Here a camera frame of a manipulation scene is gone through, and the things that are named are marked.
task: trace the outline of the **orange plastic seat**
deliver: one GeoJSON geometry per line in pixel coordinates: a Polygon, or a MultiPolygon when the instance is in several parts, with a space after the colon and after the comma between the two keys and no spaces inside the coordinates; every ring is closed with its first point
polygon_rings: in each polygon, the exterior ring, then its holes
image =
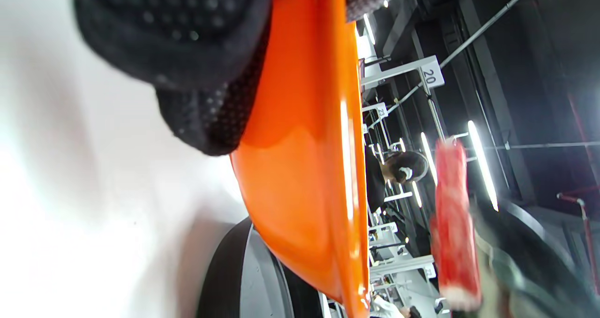
{"type": "Polygon", "coordinates": [[[370,298],[357,58],[345,0],[274,0],[259,91],[232,164],[271,251],[363,318],[370,298]]]}

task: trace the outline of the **fluorescent light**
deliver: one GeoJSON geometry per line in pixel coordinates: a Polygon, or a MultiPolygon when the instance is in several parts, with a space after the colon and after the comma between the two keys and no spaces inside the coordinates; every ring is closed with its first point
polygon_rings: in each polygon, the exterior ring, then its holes
{"type": "Polygon", "coordinates": [[[429,142],[427,142],[427,136],[425,136],[425,133],[420,134],[420,139],[423,141],[423,147],[425,148],[425,156],[429,161],[429,170],[431,170],[433,181],[435,182],[435,185],[437,185],[437,170],[435,169],[435,162],[433,161],[433,156],[431,156],[431,149],[429,149],[429,142]]]}
{"type": "Polygon", "coordinates": [[[381,158],[381,164],[385,164],[385,162],[383,161],[383,154],[381,152],[381,146],[379,145],[379,142],[377,143],[377,151],[379,152],[379,157],[381,158]]]}
{"type": "Polygon", "coordinates": [[[484,153],[484,147],[481,143],[480,135],[477,132],[477,128],[475,127],[473,121],[469,121],[467,126],[469,126],[469,135],[471,136],[471,142],[473,143],[473,148],[475,149],[477,162],[480,163],[481,174],[484,177],[484,183],[486,184],[489,200],[491,200],[491,206],[494,207],[495,211],[498,211],[498,198],[495,194],[494,182],[492,181],[491,174],[489,173],[489,166],[487,164],[486,154],[484,153]]]}
{"type": "Polygon", "coordinates": [[[414,181],[413,181],[413,194],[414,194],[414,197],[416,197],[416,204],[419,205],[419,208],[422,208],[423,202],[420,200],[419,190],[416,187],[416,182],[414,182],[414,181]]]}
{"type": "Polygon", "coordinates": [[[406,147],[405,147],[405,141],[402,140],[402,138],[400,138],[400,148],[402,149],[402,152],[406,152],[406,147]]]}
{"type": "Polygon", "coordinates": [[[375,36],[373,36],[373,29],[371,28],[371,23],[369,22],[369,16],[365,13],[363,17],[365,18],[365,25],[367,26],[369,40],[371,40],[371,44],[375,45],[375,36]]]}

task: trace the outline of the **person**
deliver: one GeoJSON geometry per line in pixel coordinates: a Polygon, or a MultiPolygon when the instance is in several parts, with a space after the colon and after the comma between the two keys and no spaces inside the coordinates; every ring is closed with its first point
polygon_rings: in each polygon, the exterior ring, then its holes
{"type": "Polygon", "coordinates": [[[416,307],[403,307],[398,309],[396,305],[375,296],[371,301],[371,306],[375,311],[371,313],[371,318],[420,318],[420,312],[416,307]]]}
{"type": "Polygon", "coordinates": [[[365,151],[365,168],[367,173],[367,201],[372,212],[377,211],[384,203],[386,182],[417,182],[429,170],[427,158],[415,151],[392,151],[384,159],[384,163],[365,151]]]}

